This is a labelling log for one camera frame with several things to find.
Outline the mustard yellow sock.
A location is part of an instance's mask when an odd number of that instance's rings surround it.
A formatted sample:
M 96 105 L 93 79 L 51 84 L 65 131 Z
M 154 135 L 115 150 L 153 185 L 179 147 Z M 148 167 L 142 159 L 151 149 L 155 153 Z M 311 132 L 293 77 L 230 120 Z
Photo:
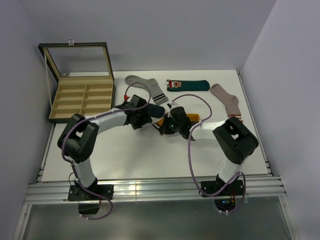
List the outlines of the mustard yellow sock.
M 188 113 L 187 117 L 191 122 L 198 122 L 200 116 L 196 113 Z M 171 135 L 176 133 L 176 127 L 173 119 L 166 113 L 160 120 L 154 122 L 152 126 L 159 131 L 161 135 Z

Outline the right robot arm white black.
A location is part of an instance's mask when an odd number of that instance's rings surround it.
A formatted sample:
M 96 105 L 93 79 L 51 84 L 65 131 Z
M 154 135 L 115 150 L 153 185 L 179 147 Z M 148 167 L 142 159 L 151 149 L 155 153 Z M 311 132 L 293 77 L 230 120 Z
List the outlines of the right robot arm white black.
M 175 107 L 153 124 L 161 135 L 179 133 L 189 141 L 214 140 L 226 156 L 226 161 L 216 177 L 216 189 L 229 194 L 244 162 L 259 146 L 258 139 L 236 117 L 218 122 L 203 122 L 198 114 L 186 114 L 183 107 Z

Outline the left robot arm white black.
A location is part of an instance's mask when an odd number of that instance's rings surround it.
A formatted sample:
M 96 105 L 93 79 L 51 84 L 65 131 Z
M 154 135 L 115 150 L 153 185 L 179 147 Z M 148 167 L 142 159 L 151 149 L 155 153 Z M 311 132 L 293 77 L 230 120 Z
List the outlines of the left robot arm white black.
M 97 178 L 90 161 L 97 136 L 115 127 L 130 125 L 136 130 L 152 123 L 147 105 L 145 99 L 133 95 L 130 101 L 97 115 L 85 117 L 76 113 L 67 123 L 57 145 L 62 158 L 71 164 L 76 182 L 81 186 L 79 194 L 86 200 L 95 198 L 98 193 Z

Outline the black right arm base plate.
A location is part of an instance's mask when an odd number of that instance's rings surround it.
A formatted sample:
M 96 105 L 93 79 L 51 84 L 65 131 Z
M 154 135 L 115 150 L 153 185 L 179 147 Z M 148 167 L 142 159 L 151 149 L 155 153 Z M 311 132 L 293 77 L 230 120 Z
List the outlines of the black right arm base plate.
M 223 187 L 223 182 L 217 180 L 201 181 L 201 190 L 208 195 L 218 192 Z M 217 196 L 218 197 L 232 197 L 242 196 L 245 192 L 244 182 L 241 179 L 236 179 L 228 184 Z

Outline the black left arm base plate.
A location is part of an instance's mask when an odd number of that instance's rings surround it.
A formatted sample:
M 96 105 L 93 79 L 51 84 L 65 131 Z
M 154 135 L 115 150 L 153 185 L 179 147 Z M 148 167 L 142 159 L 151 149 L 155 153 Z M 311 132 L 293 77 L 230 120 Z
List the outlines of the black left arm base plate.
M 74 184 L 71 185 L 69 188 L 67 200 L 70 202 L 97 201 L 102 200 L 101 196 L 108 198 L 109 200 L 113 199 L 113 184 L 96 184 L 94 186 L 89 187 L 88 190 L 99 196 L 88 193 L 82 187 L 80 187 L 80 185 Z

